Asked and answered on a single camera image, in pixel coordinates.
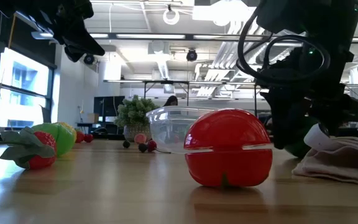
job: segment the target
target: person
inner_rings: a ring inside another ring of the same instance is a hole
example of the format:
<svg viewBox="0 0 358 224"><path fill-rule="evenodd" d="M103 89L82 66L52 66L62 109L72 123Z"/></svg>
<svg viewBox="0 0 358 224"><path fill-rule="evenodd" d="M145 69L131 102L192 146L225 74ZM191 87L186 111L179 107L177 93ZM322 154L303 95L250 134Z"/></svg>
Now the person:
<svg viewBox="0 0 358 224"><path fill-rule="evenodd" d="M178 98L170 96L164 106L178 106Z"/></svg>

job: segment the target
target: table surface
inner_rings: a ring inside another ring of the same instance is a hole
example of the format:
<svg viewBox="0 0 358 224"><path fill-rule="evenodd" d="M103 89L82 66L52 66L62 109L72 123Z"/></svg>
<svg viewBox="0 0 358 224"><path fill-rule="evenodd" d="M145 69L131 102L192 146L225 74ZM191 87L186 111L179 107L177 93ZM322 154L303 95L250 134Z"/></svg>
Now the table surface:
<svg viewBox="0 0 358 224"><path fill-rule="evenodd" d="M263 184L221 190L197 184L183 155L121 143L77 144L44 170L0 159L0 223L358 224L358 185L292 176L298 161L285 151Z"/></svg>

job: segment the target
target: towel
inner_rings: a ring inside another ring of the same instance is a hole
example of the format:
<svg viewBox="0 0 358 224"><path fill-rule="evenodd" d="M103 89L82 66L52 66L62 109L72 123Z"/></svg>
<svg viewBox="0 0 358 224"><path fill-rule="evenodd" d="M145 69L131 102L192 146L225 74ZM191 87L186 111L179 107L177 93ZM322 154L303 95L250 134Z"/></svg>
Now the towel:
<svg viewBox="0 0 358 224"><path fill-rule="evenodd" d="M358 138L330 138L316 124L304 141L311 150L292 174L358 184Z"/></svg>

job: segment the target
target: ceiling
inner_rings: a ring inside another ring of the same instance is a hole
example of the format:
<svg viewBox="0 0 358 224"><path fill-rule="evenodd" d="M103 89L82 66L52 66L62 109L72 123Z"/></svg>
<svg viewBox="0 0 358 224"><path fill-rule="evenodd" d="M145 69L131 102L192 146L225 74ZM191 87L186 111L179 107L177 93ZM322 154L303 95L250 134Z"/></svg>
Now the ceiling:
<svg viewBox="0 0 358 224"><path fill-rule="evenodd" d="M163 20L163 13L167 8L164 5L151 6L141 4L93 4L94 16L85 20L89 32L124 32L124 33L174 33L174 34L227 34L230 25L217 26L212 21L195 21L192 19L194 0L183 1L183 6L172 6L172 9L184 10L180 12L180 19L175 25L168 25ZM127 61L127 67L122 73L150 74L158 70L156 62L147 62L147 40L103 40L100 44L115 45ZM171 41L169 42L171 60L167 62L169 70L194 71L200 62L212 62L219 52L222 42L203 41ZM187 62L188 49L195 49L198 53L197 62ZM276 48L273 56L283 52L287 47ZM351 51L358 55L358 45L353 45Z"/></svg>

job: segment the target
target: green plant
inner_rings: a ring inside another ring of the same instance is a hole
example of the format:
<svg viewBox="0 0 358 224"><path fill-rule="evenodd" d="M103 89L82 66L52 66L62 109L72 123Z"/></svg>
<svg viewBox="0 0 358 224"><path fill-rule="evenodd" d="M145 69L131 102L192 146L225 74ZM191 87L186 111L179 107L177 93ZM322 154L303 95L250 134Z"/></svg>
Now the green plant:
<svg viewBox="0 0 358 224"><path fill-rule="evenodd" d="M116 124L120 127L125 125L148 125L146 113L157 109L151 99L139 99L134 95L132 101L124 100L123 105L118 106L118 117Z"/></svg>

